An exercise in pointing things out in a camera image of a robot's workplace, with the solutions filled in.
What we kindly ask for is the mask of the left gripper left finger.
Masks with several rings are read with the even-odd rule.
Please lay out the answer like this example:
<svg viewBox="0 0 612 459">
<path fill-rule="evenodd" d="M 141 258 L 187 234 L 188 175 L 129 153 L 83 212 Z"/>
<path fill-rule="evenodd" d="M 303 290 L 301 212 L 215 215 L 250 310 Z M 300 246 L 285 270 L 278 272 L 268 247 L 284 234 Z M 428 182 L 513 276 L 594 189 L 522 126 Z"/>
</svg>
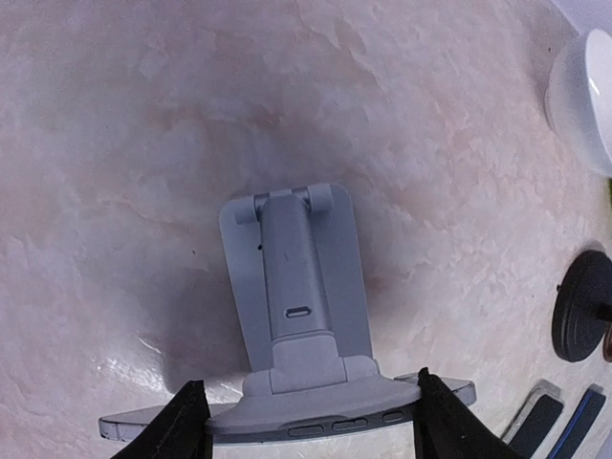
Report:
<svg viewBox="0 0 612 459">
<path fill-rule="evenodd" d="M 189 381 L 129 445 L 113 459 L 212 459 L 206 432 L 210 410 L 203 381 Z"/>
</svg>

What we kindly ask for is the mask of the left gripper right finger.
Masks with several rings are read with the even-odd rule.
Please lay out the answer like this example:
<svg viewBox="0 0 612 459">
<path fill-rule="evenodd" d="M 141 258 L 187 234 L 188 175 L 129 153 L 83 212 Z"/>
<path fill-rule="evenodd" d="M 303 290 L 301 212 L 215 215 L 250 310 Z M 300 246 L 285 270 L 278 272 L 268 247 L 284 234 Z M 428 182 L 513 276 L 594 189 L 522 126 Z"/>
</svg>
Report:
<svg viewBox="0 0 612 459">
<path fill-rule="evenodd" d="M 426 367 L 418 373 L 421 399 L 413 409 L 415 454 L 418 458 L 517 458 Z"/>
</svg>

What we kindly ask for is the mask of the clear-cased phone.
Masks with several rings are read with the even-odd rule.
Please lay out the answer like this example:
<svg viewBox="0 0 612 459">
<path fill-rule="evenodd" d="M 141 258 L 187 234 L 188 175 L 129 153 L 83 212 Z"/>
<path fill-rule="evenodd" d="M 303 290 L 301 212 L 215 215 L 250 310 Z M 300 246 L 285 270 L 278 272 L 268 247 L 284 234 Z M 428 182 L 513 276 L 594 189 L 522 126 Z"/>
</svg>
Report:
<svg viewBox="0 0 612 459">
<path fill-rule="evenodd" d="M 533 456 L 563 408 L 561 389 L 547 380 L 539 380 L 505 429 L 501 440 L 518 454 Z"/>
</svg>

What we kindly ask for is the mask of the blue-edged black phone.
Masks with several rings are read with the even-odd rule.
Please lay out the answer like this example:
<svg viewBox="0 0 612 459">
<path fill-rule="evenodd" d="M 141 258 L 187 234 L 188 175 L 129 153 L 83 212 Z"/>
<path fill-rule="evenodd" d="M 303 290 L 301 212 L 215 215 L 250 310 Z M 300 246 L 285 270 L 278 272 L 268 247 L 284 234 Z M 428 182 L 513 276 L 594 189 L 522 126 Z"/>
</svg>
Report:
<svg viewBox="0 0 612 459">
<path fill-rule="evenodd" d="M 602 388 L 592 384 L 584 392 L 572 417 L 561 432 L 547 459 L 571 459 L 599 417 L 606 402 Z"/>
</svg>

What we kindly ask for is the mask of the tall black pole stand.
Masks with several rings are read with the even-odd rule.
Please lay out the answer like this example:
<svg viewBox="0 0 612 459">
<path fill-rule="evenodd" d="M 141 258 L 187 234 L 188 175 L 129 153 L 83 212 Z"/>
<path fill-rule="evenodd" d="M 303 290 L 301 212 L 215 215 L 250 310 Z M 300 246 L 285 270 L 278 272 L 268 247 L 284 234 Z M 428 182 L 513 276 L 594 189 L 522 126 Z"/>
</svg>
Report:
<svg viewBox="0 0 612 459">
<path fill-rule="evenodd" d="M 585 250 L 571 263 L 561 283 L 552 320 L 552 343 L 559 358 L 586 360 L 611 326 L 611 259 Z"/>
</svg>

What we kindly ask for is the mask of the white folding phone stand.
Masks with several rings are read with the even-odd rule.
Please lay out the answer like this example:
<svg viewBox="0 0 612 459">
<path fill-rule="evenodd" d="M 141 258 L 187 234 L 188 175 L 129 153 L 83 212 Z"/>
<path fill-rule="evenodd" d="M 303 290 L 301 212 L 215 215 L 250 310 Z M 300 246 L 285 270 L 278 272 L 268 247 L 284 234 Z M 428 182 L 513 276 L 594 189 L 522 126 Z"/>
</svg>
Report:
<svg viewBox="0 0 612 459">
<path fill-rule="evenodd" d="M 381 372 L 353 206 L 343 187 L 321 184 L 235 199 L 223 206 L 219 225 L 250 362 L 245 379 L 337 361 L 372 360 Z"/>
</svg>

